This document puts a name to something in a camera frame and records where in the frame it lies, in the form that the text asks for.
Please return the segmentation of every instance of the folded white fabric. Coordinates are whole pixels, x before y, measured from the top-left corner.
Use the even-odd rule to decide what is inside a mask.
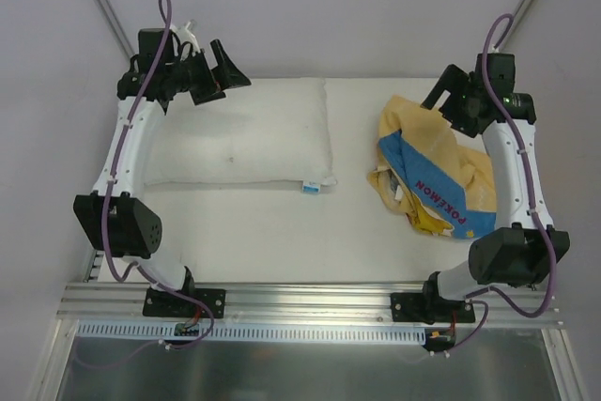
[[[332,185],[323,79],[259,79],[194,106],[169,103],[146,167],[146,184],[303,180]]]

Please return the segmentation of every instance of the yellow cloth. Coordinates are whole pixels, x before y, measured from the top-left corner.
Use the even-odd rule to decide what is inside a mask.
[[[490,159],[460,146],[438,110],[393,96],[380,116],[378,135],[378,168],[368,179],[386,207],[433,235],[470,239],[493,230]]]

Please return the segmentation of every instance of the black mounting plate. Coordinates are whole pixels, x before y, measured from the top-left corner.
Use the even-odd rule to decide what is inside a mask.
[[[395,323],[452,323],[453,312],[457,323],[475,323],[471,304],[463,301],[438,300],[426,309],[423,293],[392,293],[391,312]]]
[[[223,318],[225,312],[225,290],[217,288],[195,288],[191,298],[207,305],[215,319]],[[143,316],[160,318],[192,318],[196,313],[196,305],[164,291],[149,288],[144,299]],[[201,318],[208,318],[207,312],[201,312]]]

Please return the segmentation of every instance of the gray floor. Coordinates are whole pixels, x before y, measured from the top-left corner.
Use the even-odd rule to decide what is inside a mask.
[[[85,362],[114,362],[143,342],[80,339]],[[111,370],[71,363],[61,401],[559,400],[539,331],[482,331],[449,359],[420,347],[206,342],[149,347]]]

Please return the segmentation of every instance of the yellow fabric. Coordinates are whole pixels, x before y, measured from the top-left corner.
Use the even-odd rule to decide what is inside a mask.
[[[438,110],[426,110],[419,104],[393,96],[380,120],[379,138],[402,131],[403,139],[452,178],[466,194],[470,210],[495,212],[496,197],[489,157],[477,150],[460,146],[448,122]],[[395,199],[391,187],[395,177],[403,196]],[[432,235],[451,235],[453,226],[435,210],[424,207],[418,196],[394,172],[378,147],[378,168],[369,174],[370,184],[391,211],[406,214],[417,230]]]

